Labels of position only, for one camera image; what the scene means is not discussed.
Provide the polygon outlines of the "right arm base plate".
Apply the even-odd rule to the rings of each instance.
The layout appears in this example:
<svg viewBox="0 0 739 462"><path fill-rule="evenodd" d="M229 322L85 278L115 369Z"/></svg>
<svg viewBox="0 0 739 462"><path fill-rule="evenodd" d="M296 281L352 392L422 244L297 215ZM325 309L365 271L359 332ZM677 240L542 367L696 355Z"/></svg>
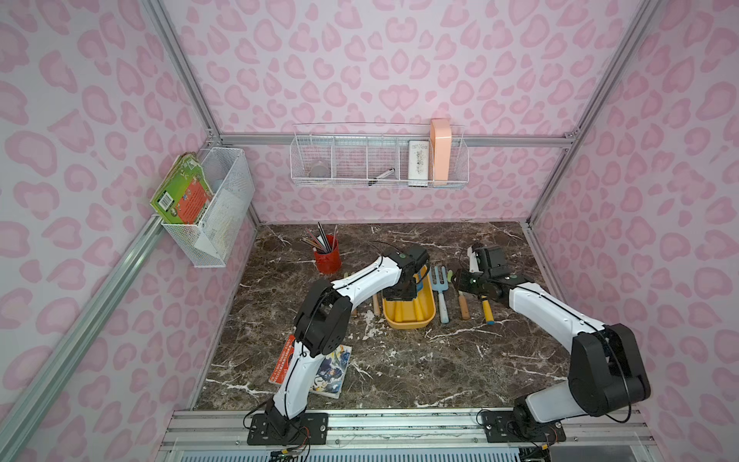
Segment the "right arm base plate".
<svg viewBox="0 0 739 462"><path fill-rule="evenodd" d="M483 427L488 443L531 443L554 445L567 441L567 436L560 422L536 423L516 419L513 410L482 409L475 417L477 424Z"/></svg>

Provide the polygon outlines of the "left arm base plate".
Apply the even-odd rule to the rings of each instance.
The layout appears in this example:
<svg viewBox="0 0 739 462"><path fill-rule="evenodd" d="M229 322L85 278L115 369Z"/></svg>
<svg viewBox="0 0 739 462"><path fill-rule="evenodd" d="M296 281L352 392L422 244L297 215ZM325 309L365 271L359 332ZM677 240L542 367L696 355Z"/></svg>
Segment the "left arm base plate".
<svg viewBox="0 0 739 462"><path fill-rule="evenodd" d="M324 445L329 428L326 413L303 413L285 421L280 414L255 414L247 425L248 446Z"/></svg>

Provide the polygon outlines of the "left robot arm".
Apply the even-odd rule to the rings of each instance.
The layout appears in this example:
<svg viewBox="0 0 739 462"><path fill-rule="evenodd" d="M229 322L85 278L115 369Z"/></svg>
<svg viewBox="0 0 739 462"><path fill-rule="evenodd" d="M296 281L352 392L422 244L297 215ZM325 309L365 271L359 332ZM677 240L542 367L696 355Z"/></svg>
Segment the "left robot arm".
<svg viewBox="0 0 739 462"><path fill-rule="evenodd" d="M294 319L294 352L278 391L266 406L275 427L290 427L307 408L314 377L326 356L342 342L355 309L372 296L386 292L399 300L417 294L417 278L429 260L418 244L392 250L354 275L315 282Z"/></svg>

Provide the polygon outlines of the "light blue hand fork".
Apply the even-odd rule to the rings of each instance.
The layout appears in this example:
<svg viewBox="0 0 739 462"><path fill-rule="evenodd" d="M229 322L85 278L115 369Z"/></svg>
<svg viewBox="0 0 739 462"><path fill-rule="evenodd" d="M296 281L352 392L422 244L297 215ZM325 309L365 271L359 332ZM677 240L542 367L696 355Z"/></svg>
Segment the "light blue hand fork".
<svg viewBox="0 0 739 462"><path fill-rule="evenodd" d="M446 307L445 292L448 290L448 271L445 266L435 266L430 277L431 288L438 296L438 312L442 325L450 322Z"/></svg>

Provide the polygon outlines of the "yellow plastic storage box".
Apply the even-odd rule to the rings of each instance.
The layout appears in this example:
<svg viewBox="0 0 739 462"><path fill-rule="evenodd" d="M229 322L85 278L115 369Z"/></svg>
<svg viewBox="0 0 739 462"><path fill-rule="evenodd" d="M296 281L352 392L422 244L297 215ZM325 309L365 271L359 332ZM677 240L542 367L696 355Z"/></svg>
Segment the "yellow plastic storage box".
<svg viewBox="0 0 739 462"><path fill-rule="evenodd" d="M383 315L390 327L400 330L420 329L435 319L437 308L434 291L426 271L427 267L423 269L423 279L416 275L417 294L413 300L387 300L383 296Z"/></svg>

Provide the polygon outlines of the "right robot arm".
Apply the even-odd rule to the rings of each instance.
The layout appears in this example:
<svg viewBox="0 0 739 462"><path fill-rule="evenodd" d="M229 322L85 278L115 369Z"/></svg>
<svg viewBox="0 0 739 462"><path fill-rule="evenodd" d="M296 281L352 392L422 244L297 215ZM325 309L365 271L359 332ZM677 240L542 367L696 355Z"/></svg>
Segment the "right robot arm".
<svg viewBox="0 0 739 462"><path fill-rule="evenodd" d="M574 417L602 417L652 395L634 332L575 310L542 286L510 269L501 248L473 244L469 263L453 284L481 301L499 302L550 334L569 354L567 378L518 398L513 408L522 431Z"/></svg>

